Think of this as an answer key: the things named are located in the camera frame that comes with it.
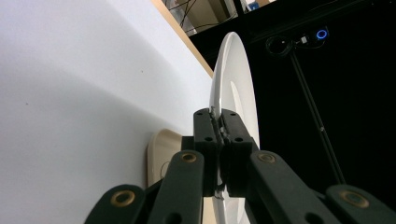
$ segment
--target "brass screw insert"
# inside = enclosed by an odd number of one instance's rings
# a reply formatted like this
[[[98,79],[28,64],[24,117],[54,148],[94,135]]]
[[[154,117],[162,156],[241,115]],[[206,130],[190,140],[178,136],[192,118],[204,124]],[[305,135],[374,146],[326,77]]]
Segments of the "brass screw insert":
[[[134,192],[131,190],[120,190],[111,197],[111,204],[116,207],[125,207],[134,201]]]
[[[197,156],[192,153],[183,153],[183,155],[181,155],[181,159],[184,162],[195,162],[197,160]]]
[[[365,199],[362,195],[349,190],[340,191],[340,197],[347,203],[359,208],[366,208],[370,205],[369,201],[367,201],[367,199]]]
[[[258,156],[259,160],[269,163],[274,163],[276,161],[275,156],[268,154],[268,153],[261,153]]]

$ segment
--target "white ceramic plate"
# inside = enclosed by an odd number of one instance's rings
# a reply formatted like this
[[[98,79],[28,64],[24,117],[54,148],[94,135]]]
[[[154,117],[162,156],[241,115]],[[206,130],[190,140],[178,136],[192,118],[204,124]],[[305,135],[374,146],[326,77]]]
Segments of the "white ceramic plate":
[[[211,112],[217,119],[222,108],[239,114],[249,134],[260,147],[256,100],[248,57],[241,38],[235,32],[228,33],[221,43],[209,102]],[[249,223],[245,199],[229,198],[226,191],[222,192],[222,196],[224,201],[213,198],[218,224]]]

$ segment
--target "wooden edge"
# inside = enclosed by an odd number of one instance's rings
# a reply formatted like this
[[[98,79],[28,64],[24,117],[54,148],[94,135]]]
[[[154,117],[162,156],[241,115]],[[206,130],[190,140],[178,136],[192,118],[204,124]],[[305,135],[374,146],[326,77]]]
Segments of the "wooden edge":
[[[181,29],[180,25],[177,23],[177,21],[169,12],[168,8],[166,8],[166,6],[163,4],[163,2],[161,0],[151,0],[151,3],[160,11],[166,21],[172,26],[180,39],[184,42],[187,48],[189,48],[189,50],[192,52],[192,54],[195,56],[201,66],[206,70],[207,74],[210,77],[213,77],[212,68],[209,66],[209,64],[207,64],[206,60],[198,51],[198,49],[192,44],[189,37],[186,35],[186,33],[184,33],[183,29]]]

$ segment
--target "black cable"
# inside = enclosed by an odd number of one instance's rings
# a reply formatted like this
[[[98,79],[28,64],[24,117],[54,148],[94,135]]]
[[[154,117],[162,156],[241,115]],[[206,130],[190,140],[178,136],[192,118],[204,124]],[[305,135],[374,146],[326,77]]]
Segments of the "black cable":
[[[162,166],[161,166],[161,171],[160,171],[160,178],[163,179],[165,177],[166,172],[164,172],[163,174],[163,167],[165,166],[166,163],[170,163],[170,161],[165,162]]]
[[[171,8],[168,8],[168,9],[169,9],[169,11],[170,11],[170,10],[172,10],[172,9],[175,9],[175,8],[177,8],[177,7],[181,7],[181,6],[183,6],[183,5],[187,4],[187,3],[189,3],[190,1],[192,1],[192,0],[189,0],[189,1],[185,2],[185,3],[182,3],[182,4],[178,5],[178,6],[171,7]]]
[[[188,33],[189,31],[193,31],[193,30],[195,30],[195,29],[197,29],[197,28],[204,27],[204,26],[208,26],[208,25],[220,25],[220,24],[223,24],[224,22],[229,21],[230,19],[233,19],[233,18],[235,17],[236,14],[237,14],[237,13],[235,12],[231,17],[229,17],[229,18],[226,19],[225,21],[217,22],[217,23],[208,23],[208,24],[200,25],[200,26],[194,27],[194,28],[192,28],[192,29],[186,31],[185,33]]]
[[[180,22],[180,27],[181,27],[181,28],[183,28],[184,19],[186,19],[186,16],[187,16],[187,13],[186,13],[186,12],[189,10],[189,9],[188,9],[189,3],[190,3],[190,1],[187,2],[186,9],[184,9],[184,16],[183,16],[183,19],[182,19],[181,22]]]
[[[196,3],[196,1],[197,1],[197,0],[194,0],[194,2],[191,4],[191,6],[189,7],[189,9],[187,9],[187,7],[189,6],[189,4],[187,4],[187,6],[186,6],[187,11],[184,13],[184,17],[183,17],[183,20],[181,21],[181,25],[180,25],[181,28],[183,28],[184,20],[186,19],[187,14],[189,14],[191,8],[194,6],[194,4]]]
[[[290,53],[290,57],[291,57],[291,62],[293,63],[293,67],[297,73],[297,77],[298,77],[300,84],[303,88],[304,96],[305,96],[306,101],[308,102],[308,106],[312,113],[312,117],[314,118],[315,125],[317,126],[317,129],[319,131],[320,140],[323,143],[326,154],[327,154],[330,164],[332,166],[332,171],[334,172],[335,179],[337,180],[338,184],[345,184],[346,181],[344,179],[343,172],[341,171],[338,160],[335,157],[334,150],[332,149],[332,144],[331,144],[330,139],[326,133],[326,130],[324,129],[324,125],[320,118],[320,114],[318,112],[317,106],[315,105],[314,98],[312,97],[311,91],[308,88],[308,84],[306,83],[303,70],[301,69],[301,66],[298,62],[298,59],[297,59],[297,56],[296,56],[294,50]]]
[[[328,2],[328,3],[325,3],[325,4],[319,5],[319,6],[317,6],[317,7],[313,7],[313,8],[311,8],[311,9],[309,9],[309,11],[313,11],[313,10],[315,10],[315,9],[317,9],[317,8],[325,7],[325,6],[327,6],[327,5],[331,5],[331,4],[335,3],[335,2],[338,2],[338,0],[333,0],[333,1],[331,1],[331,2]]]
[[[326,40],[323,40],[323,41],[321,42],[320,45],[314,46],[314,47],[304,47],[304,46],[298,45],[298,43],[295,43],[294,46],[295,46],[295,48],[297,48],[297,49],[319,49],[319,48],[323,47],[323,45],[324,45],[325,43],[326,43]]]

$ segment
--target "white table surface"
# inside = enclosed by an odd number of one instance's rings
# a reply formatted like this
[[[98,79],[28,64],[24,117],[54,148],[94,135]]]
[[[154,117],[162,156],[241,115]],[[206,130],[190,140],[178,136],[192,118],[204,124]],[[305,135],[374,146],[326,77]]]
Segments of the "white table surface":
[[[0,2],[0,223],[83,223],[211,77],[149,0]]]

